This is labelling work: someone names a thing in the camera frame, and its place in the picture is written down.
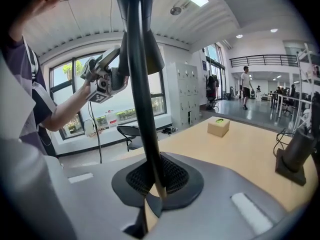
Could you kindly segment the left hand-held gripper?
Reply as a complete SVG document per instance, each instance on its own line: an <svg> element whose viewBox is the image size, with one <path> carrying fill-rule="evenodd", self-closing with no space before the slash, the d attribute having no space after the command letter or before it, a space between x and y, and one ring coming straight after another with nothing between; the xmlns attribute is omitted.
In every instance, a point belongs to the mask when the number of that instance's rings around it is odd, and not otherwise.
<svg viewBox="0 0 320 240"><path fill-rule="evenodd" d="M87 75L96 75L90 84L90 93L86 100L92 103L103 103L111 96L123 91L128 86L129 77L119 73L117 67L111 68L111 91L108 93L108 72L110 63L120 54L121 46L115 45L106 50L97 59L90 57L84 64L80 78L85 80Z"/></svg>

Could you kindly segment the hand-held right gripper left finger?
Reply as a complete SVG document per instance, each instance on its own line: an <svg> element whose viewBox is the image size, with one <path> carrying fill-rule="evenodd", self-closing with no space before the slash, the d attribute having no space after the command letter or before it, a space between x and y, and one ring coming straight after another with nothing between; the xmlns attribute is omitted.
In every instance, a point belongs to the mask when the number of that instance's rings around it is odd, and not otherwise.
<svg viewBox="0 0 320 240"><path fill-rule="evenodd" d="M126 234L147 234L145 198L154 184L146 160L67 168L76 196L99 221Z"/></svg>

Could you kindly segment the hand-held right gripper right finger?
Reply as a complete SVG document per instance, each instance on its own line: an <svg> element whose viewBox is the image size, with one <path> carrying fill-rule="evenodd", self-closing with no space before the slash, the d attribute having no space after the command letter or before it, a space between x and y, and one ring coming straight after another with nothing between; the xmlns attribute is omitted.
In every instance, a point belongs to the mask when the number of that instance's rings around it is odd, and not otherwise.
<svg viewBox="0 0 320 240"><path fill-rule="evenodd" d="M163 154L166 199L149 240L274 240L283 206L237 172Z"/></svg>

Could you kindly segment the black desk lamp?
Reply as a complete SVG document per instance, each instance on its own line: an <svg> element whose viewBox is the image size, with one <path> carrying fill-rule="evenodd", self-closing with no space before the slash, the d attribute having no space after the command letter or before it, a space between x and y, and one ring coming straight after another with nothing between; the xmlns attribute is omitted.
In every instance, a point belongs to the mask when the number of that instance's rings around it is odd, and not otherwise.
<svg viewBox="0 0 320 240"><path fill-rule="evenodd" d="M153 0L117 0L124 26L119 70L131 81L136 118L146 160L159 197L167 196L148 76L160 72L164 61L151 30Z"/></svg>

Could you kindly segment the person's left forearm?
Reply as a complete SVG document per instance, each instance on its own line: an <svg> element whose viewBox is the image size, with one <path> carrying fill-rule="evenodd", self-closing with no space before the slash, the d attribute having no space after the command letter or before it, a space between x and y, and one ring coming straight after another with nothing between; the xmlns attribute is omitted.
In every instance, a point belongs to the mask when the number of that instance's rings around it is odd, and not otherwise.
<svg viewBox="0 0 320 240"><path fill-rule="evenodd" d="M49 114L40 124L51 132L60 130L87 103L86 98L90 91L90 82L85 80L83 85L71 97L56 106L54 112Z"/></svg>

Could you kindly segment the large black-framed window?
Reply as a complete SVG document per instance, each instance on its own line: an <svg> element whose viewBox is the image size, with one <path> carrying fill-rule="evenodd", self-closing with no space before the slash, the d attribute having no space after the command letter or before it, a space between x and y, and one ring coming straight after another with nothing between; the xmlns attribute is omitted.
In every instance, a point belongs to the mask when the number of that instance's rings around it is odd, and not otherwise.
<svg viewBox="0 0 320 240"><path fill-rule="evenodd" d="M84 83L80 78L85 63L90 58L99 55L73 58L49 70L49 90L53 101L60 105L72 96ZM153 114L161 115L167 112L165 104L165 88L163 73L157 72L148 76ZM131 81L128 86L114 97L103 103L85 104L79 112L65 124L55 135L62 140L75 138L85 134L83 125L95 119L99 130L108 128L107 112L112 111L119 124L127 124L136 120L136 110L132 95Z"/></svg>

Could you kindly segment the clear water jug red label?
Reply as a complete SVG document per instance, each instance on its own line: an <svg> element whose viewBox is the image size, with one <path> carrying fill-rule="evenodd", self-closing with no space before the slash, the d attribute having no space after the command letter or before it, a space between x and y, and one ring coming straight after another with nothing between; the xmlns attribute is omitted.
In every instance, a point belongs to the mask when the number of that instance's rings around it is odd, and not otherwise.
<svg viewBox="0 0 320 240"><path fill-rule="evenodd" d="M118 125L117 115L112 110L107 111L106 120L109 128L113 128Z"/></svg>

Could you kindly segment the small cardboard tissue box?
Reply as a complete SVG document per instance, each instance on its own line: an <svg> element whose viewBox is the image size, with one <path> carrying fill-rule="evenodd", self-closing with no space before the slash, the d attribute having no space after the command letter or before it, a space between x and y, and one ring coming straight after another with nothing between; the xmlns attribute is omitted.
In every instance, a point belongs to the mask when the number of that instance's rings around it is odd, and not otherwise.
<svg viewBox="0 0 320 240"><path fill-rule="evenodd" d="M230 129L230 120L222 117L208 119L207 132L217 137L223 137Z"/></svg>

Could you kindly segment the white locker cabinet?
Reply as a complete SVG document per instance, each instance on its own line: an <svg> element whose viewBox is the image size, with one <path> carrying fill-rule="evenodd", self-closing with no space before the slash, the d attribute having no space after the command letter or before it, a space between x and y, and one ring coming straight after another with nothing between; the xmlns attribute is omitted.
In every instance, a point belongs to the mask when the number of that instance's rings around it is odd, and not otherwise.
<svg viewBox="0 0 320 240"><path fill-rule="evenodd" d="M167 67L171 120L174 127L184 130L200 118L197 68L174 62Z"/></svg>

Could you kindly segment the person's body dark shirt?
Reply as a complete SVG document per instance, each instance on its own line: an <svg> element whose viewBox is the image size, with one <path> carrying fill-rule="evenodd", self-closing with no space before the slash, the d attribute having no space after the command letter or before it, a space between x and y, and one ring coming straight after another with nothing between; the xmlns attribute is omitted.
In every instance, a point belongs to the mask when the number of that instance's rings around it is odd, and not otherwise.
<svg viewBox="0 0 320 240"><path fill-rule="evenodd" d="M59 2L67 0L28 0L13 17L0 48L4 60L24 90L35 101L35 106L29 114L20 140L38 148L44 155L56 157L56 151L48 135L48 129L41 122L58 106L52 101L46 90L39 59L31 49L23 35L25 25L32 18L54 8Z"/></svg>

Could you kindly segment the office chair with dark jacket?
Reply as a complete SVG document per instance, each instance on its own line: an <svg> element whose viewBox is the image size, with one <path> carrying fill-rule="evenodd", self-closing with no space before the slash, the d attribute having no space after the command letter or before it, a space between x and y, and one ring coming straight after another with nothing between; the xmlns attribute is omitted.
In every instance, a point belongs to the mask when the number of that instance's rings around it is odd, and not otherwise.
<svg viewBox="0 0 320 240"><path fill-rule="evenodd" d="M210 75L206 81L206 98L207 104L206 110L214 110L219 108L218 98L217 98L217 78Z"/></svg>

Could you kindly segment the tall glass entrance window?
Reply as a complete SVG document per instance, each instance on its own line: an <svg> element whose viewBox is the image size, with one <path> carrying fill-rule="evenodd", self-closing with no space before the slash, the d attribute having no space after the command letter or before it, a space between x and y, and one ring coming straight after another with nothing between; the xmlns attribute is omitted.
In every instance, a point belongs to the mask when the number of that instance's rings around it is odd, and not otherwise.
<svg viewBox="0 0 320 240"><path fill-rule="evenodd" d="M204 48L207 70L216 79L216 98L224 99L226 93L226 71L222 49L218 44L211 44Z"/></svg>

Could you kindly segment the black cone device square base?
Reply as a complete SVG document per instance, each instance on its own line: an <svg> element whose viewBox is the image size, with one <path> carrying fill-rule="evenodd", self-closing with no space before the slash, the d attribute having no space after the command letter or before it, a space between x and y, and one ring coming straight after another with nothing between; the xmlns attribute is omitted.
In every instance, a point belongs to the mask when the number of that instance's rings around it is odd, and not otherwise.
<svg viewBox="0 0 320 240"><path fill-rule="evenodd" d="M276 152L275 172L299 186L306 184L304 164L312 154L316 139L305 133L301 128L297 129L285 149Z"/></svg>

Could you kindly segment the black balcony railing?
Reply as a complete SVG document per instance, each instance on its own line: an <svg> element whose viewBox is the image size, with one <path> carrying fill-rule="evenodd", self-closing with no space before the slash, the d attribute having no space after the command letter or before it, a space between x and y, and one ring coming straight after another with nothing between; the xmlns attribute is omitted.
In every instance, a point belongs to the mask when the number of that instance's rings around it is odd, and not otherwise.
<svg viewBox="0 0 320 240"><path fill-rule="evenodd" d="M288 66L297 67L297 57L287 54L260 54L241 56L230 59L232 68L244 66Z"/></svg>

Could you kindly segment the white metal shelf rack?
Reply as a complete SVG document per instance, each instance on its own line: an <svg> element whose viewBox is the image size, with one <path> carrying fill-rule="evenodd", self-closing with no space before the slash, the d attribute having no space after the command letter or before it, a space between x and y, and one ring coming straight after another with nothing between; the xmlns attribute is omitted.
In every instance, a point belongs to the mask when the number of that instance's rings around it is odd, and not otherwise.
<svg viewBox="0 0 320 240"><path fill-rule="evenodd" d="M296 54L299 69L298 110L294 130L311 126L312 99L320 94L320 52L304 44L302 51Z"/></svg>

